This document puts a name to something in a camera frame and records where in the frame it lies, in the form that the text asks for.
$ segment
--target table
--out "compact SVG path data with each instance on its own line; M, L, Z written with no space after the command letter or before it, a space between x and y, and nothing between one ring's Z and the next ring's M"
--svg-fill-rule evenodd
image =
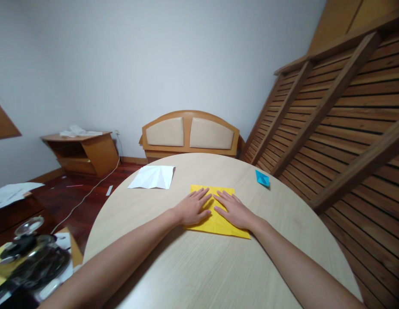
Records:
M330 272L362 300L337 242L309 206L270 176L256 182L245 162L216 154L179 154L149 165L176 166L169 190L127 189L129 176L109 197L92 227L84 262L125 233L184 198L190 185L234 188L254 213ZM254 237L251 240L176 228L109 303L117 308L300 308Z
M112 171L119 159L111 133L103 131L102 135L77 137L52 134L41 139L65 171L101 177Z

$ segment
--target white folded paper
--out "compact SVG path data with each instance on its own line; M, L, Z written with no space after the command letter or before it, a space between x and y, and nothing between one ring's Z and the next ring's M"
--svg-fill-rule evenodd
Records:
M5 185L0 188L0 208L24 199L24 194L30 190L42 187L44 184L36 182L23 182L19 184Z
M138 171L128 188L169 189L173 175L174 167L171 166L144 166Z
M97 135L102 135L102 132L86 131L81 127L78 127L76 124L74 124L69 128L69 130L62 131L59 133L59 135L64 137L97 136Z

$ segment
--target wooden nightstand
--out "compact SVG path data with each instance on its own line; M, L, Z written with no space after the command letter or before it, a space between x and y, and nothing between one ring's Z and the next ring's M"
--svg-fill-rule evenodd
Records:
M53 134L41 139L50 147L65 171L101 177L112 171L119 159L110 134L102 132L102 135L83 137Z

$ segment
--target white paper on nightstand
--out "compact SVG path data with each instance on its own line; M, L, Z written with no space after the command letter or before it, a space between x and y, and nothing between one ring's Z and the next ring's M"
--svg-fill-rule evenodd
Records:
M144 166L138 171L138 174L133 179L128 188L169 189L171 187L173 176L174 167L172 166Z

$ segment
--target wooden headboard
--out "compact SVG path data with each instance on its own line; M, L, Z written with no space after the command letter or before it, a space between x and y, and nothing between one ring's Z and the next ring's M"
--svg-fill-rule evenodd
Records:
M215 115L181 110L165 114L142 127L139 143L148 161L187 152L235 157L243 140L239 130Z

